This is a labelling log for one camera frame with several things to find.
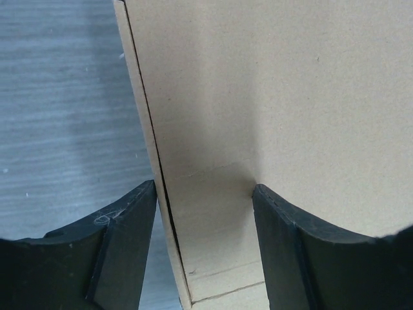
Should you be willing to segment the brown cardboard box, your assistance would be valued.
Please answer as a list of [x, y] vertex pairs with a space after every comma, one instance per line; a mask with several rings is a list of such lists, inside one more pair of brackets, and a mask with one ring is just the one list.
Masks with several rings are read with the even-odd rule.
[[115, 1], [181, 306], [267, 309], [262, 183], [367, 236], [412, 224], [411, 1]]

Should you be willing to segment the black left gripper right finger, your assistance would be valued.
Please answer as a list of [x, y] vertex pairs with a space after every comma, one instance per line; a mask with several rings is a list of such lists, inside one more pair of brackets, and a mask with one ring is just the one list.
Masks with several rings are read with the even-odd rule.
[[252, 195], [271, 309], [411, 309], [412, 228], [375, 238], [291, 204]]

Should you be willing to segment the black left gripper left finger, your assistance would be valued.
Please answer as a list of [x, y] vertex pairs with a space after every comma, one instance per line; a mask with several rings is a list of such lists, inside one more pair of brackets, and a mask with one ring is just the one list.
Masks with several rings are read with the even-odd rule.
[[156, 204], [148, 180], [42, 238], [1, 240], [1, 308], [137, 309]]

